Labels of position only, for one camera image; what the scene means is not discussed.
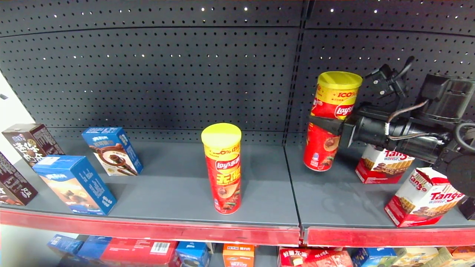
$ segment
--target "blue snack box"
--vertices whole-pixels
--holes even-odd
[[[138,175],[143,166],[121,127],[91,127],[83,138],[109,176]]]
[[[76,255],[83,244],[83,241],[74,238],[55,235],[47,246],[60,257],[63,257],[64,255]]]
[[[74,213],[107,215],[117,203],[84,156],[49,155],[33,169]]]
[[[100,258],[111,240],[111,237],[89,236],[77,256],[87,260],[90,264],[104,265],[105,263]]]
[[[176,253],[182,267],[208,267],[210,254],[204,242],[180,242]]]
[[[351,258],[354,267],[391,266],[397,257],[393,248],[360,248]]]

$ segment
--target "brown snack box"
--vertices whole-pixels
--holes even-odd
[[[25,206],[38,192],[0,153],[0,203]]]
[[[2,134],[30,167],[47,155],[64,155],[44,124],[15,124]]]

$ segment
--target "black pegboard wall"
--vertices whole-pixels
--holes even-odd
[[[0,67],[50,128],[146,129],[137,138],[160,129],[149,133],[186,142],[186,131],[225,121],[250,131],[251,143],[282,143],[302,6],[5,2]]]
[[[341,70],[364,76],[383,64],[401,69],[414,55],[416,61],[407,75],[407,105],[415,101],[427,73],[473,77],[473,2],[316,2],[304,32],[288,130],[297,135],[291,143],[299,143],[299,133],[307,130],[322,72]],[[379,99],[365,82],[357,101],[381,106],[393,99]],[[475,118],[474,104],[468,107],[466,118]]]

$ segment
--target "potato chip can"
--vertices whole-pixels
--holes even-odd
[[[310,115],[345,119],[353,110],[362,82],[361,76],[350,72],[329,71],[320,74]],[[318,172],[329,170],[340,137],[309,123],[306,142],[304,164]]]
[[[214,207],[221,214],[241,206],[241,130],[219,123],[201,133]]]

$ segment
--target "store shelf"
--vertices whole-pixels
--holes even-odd
[[[285,147],[304,239],[310,246],[462,246],[475,240],[475,222],[457,208],[432,226],[396,228],[383,208],[400,184],[363,184],[354,169],[363,147],[340,149],[333,167],[314,172],[302,163],[301,146]],[[416,161],[412,168],[422,166]]]
[[[2,224],[122,238],[208,240],[296,246],[300,237],[283,147],[242,146],[241,208],[214,210],[202,144],[134,142],[145,166],[137,177],[109,177],[83,140],[58,140],[66,153],[86,155],[118,203],[107,217],[73,215],[23,162],[38,189],[26,207],[1,206]]]

